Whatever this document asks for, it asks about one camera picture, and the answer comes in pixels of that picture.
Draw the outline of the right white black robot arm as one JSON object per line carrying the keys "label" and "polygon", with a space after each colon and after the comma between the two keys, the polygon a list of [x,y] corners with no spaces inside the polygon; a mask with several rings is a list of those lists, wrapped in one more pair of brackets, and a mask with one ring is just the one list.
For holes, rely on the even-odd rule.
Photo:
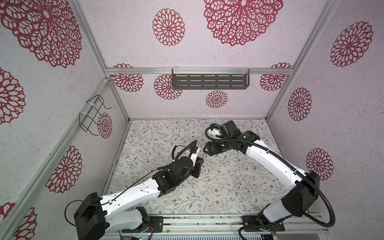
{"label": "right white black robot arm", "polygon": [[[320,177],[317,173],[307,173],[289,163],[252,131],[241,132],[233,121],[222,125],[211,124],[205,130],[205,136],[209,139],[204,147],[207,155],[214,156],[230,150],[241,152],[266,168],[288,190],[280,200],[267,205],[258,213],[256,221],[250,224],[250,229],[266,231],[290,217],[302,216],[325,228],[335,225],[335,211],[320,190]],[[321,199],[328,210],[328,222],[322,222],[308,213],[308,209],[317,199]]]}

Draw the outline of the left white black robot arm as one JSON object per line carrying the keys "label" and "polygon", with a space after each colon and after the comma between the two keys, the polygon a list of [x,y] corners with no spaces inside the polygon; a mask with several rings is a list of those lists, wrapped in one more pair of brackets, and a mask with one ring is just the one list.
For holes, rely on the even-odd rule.
{"label": "left white black robot arm", "polygon": [[190,176],[198,178],[204,159],[181,157],[143,183],[116,194],[99,196],[94,192],[81,201],[74,213],[74,226],[80,240],[99,240],[105,234],[129,230],[144,232],[151,218],[140,204],[173,192]]}

